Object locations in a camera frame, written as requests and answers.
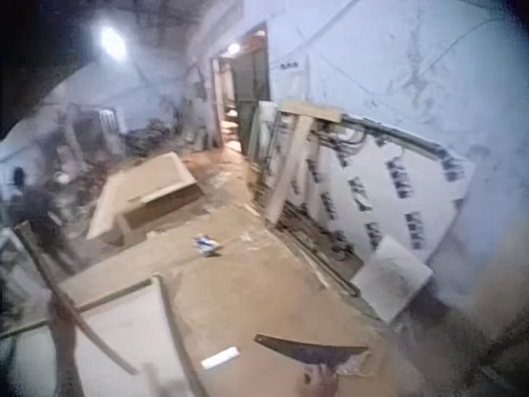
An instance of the wire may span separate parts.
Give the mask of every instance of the wire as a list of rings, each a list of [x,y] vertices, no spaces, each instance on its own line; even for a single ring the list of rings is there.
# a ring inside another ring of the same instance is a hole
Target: wire
[[[286,60],[287,58],[291,57],[292,54],[295,54],[299,50],[301,50],[303,47],[309,47],[314,41],[317,41],[320,37],[325,35],[329,29],[331,29],[340,19],[345,17],[349,11],[360,2],[361,0],[350,0],[339,12],[335,14],[334,17],[332,17],[325,25],[323,25],[316,33],[314,33],[309,39],[302,42],[298,46],[294,47],[292,50],[290,50],[287,54],[281,55],[278,59],[273,60],[270,62],[270,67],[274,64],[277,64],[278,62],[282,60]]]
[[[456,0],[456,1],[457,2],[462,2],[464,4],[468,4],[470,6],[474,6],[474,7],[477,7],[477,8],[481,8],[481,9],[484,9],[484,10],[502,9],[501,7],[495,7],[493,5],[486,6],[484,4],[479,4],[477,1],[476,2],[472,2],[470,0]]]
[[[461,41],[467,37],[468,35],[470,35],[471,33],[477,31],[479,28],[485,26],[485,25],[488,25],[489,23],[492,23],[492,22],[502,22],[502,18],[490,18],[488,19],[487,21],[483,21],[483,22],[480,22],[479,24],[471,27],[467,32],[465,32],[463,35],[457,37],[455,40],[453,40],[446,48],[445,50],[443,50],[438,56],[437,58],[435,58],[435,60],[433,62],[431,62],[425,69],[421,70],[418,74],[417,74],[417,77],[421,77],[423,76],[427,71],[431,70],[432,68],[434,68],[449,52],[451,52],[456,45],[458,45],[459,43],[461,43]],[[299,31],[298,27],[295,26],[295,28],[298,30],[298,34],[301,35],[301,32]],[[359,83],[356,79],[354,79],[353,77],[351,77],[347,72],[345,72],[340,66],[336,65],[334,62],[332,62],[331,60],[329,60],[326,56],[324,56],[321,52],[319,52],[318,50],[312,48],[312,51],[318,55],[321,59],[323,59],[324,61],[326,61],[330,66],[332,66],[337,72],[339,72],[340,74],[342,74],[346,79],[348,79],[349,81],[351,81],[351,83],[353,83],[356,87],[360,88],[362,91],[364,91],[365,93],[370,93],[372,95],[375,95],[375,96],[378,96],[378,97],[389,97],[389,96],[392,96],[398,92],[400,92],[401,90],[403,90],[404,88],[408,87],[408,83],[405,83],[403,85],[401,85],[400,87],[397,87],[391,91],[388,91],[386,93],[377,93],[375,91],[372,91],[370,90],[369,88],[365,87],[364,85],[362,85],[361,83]]]

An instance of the dusty floor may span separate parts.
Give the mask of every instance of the dusty floor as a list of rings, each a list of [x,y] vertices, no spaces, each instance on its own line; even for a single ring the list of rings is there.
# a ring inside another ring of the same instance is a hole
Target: dusty floor
[[[373,356],[369,377],[341,381],[339,395],[416,395],[419,372],[387,342],[384,327],[326,289],[263,221],[245,208],[248,192],[240,157],[227,152],[185,158],[204,198],[165,217],[126,243],[108,249],[107,259],[63,283],[83,303],[150,277],[165,275],[186,349],[212,396],[295,395],[303,366],[256,345],[267,333],[305,342],[367,344]],[[157,233],[145,239],[145,232]],[[200,256],[199,233],[218,240],[217,257]],[[228,347],[241,355],[205,371],[200,361]]]

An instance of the wooden plank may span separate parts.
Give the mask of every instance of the wooden plank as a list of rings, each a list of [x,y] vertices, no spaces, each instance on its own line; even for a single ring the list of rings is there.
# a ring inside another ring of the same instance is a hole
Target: wooden plank
[[[310,116],[327,120],[329,122],[341,122],[342,111],[339,108],[317,105],[304,101],[285,101],[279,105],[280,112],[298,114],[300,116]]]
[[[298,123],[296,124],[292,139],[290,140],[290,147],[288,148],[288,153],[286,155],[287,160],[284,163],[278,183],[276,184],[274,192],[272,193],[264,211],[266,218],[272,224],[277,223],[279,216],[283,211],[284,202],[287,199],[288,186],[292,179],[292,175],[298,166],[299,156],[302,154],[300,148],[307,140],[313,120],[314,119],[309,116],[298,117]]]
[[[172,192],[194,183],[194,178],[175,153],[159,155],[125,172],[114,211],[126,212],[135,204],[161,197],[168,193],[167,189]]]
[[[90,228],[86,236],[87,240],[97,238],[104,242],[112,242],[120,237],[119,227],[114,227],[112,207],[116,197],[117,186],[122,182],[122,178],[122,172],[111,175],[103,186],[98,205],[90,221]]]

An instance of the debris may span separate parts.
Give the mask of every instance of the debris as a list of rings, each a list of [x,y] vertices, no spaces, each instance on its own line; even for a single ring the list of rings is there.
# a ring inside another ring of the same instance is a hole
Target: debris
[[[236,151],[237,153],[241,153],[241,143],[237,141],[229,141],[226,143],[226,147],[228,149],[232,149],[233,151]]]
[[[195,151],[205,151],[207,148],[207,130],[205,126],[198,128],[197,135],[195,137]]]
[[[220,188],[222,185],[224,185],[228,179],[231,176],[231,172],[229,171],[222,171],[218,173],[217,175],[211,177],[209,179],[209,183],[212,184],[214,188]]]
[[[129,131],[120,136],[126,153],[131,156],[148,157],[170,138],[170,128],[160,119],[151,119],[146,128]]]
[[[259,213],[258,213],[257,211],[255,211],[255,209],[254,209],[252,206],[250,206],[250,205],[248,205],[248,204],[245,204],[245,208],[246,208],[250,213],[254,214],[256,217],[259,216]]]
[[[215,211],[214,204],[204,204],[203,208],[204,208],[204,211],[206,211],[207,213],[212,213],[213,211]]]
[[[336,373],[343,376],[371,376],[373,374],[366,371],[366,363],[371,356],[370,351],[360,353],[358,356],[351,355],[349,360],[336,367]]]
[[[200,252],[205,257],[211,256],[215,251],[222,247],[220,242],[212,240],[205,234],[199,234],[195,238],[195,244],[198,248],[198,252]]]
[[[239,354],[239,349],[236,347],[228,347],[226,350],[200,361],[200,364],[204,370],[209,370],[239,356]]]
[[[243,233],[243,234],[241,234],[241,241],[242,242],[252,242],[252,241],[254,241],[254,239],[251,238],[248,233]]]

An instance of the trash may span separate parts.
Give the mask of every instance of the trash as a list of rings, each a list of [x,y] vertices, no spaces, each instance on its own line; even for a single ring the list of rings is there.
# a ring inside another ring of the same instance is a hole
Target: trash
[[[349,360],[336,367],[336,373],[343,376],[372,376],[365,367],[371,358],[371,352],[363,352],[358,356],[349,357]]]
[[[255,211],[255,209],[253,207],[251,207],[250,205],[245,204],[245,208],[246,208],[246,210],[248,210],[249,213],[254,214],[256,217],[260,216],[259,213],[257,211]]]
[[[214,187],[214,188],[220,188],[222,185],[224,185],[229,179],[230,179],[230,176],[231,176],[231,172],[229,171],[222,171],[220,172],[219,174],[211,177],[209,179],[209,183]]]
[[[252,241],[254,241],[254,239],[251,238],[248,233],[243,233],[243,234],[241,234],[241,241],[242,242],[252,242]]]
[[[220,242],[212,240],[205,234],[199,234],[195,238],[195,245],[198,248],[198,252],[200,252],[205,257],[211,256],[216,250],[222,247]]]
[[[220,353],[217,353],[214,356],[211,356],[209,358],[206,358],[205,360],[200,361],[202,364],[202,368],[204,370],[209,370],[213,368],[214,366],[219,366],[222,363],[231,360],[232,358],[235,358],[239,356],[239,349],[236,347],[229,347],[226,350],[223,350]]]
[[[213,211],[215,211],[214,204],[204,204],[203,208],[204,208],[204,211],[206,211],[207,213],[212,213]]]
[[[236,151],[237,153],[241,153],[241,143],[237,141],[229,141],[226,143],[226,147],[228,149],[232,149],[233,151]]]

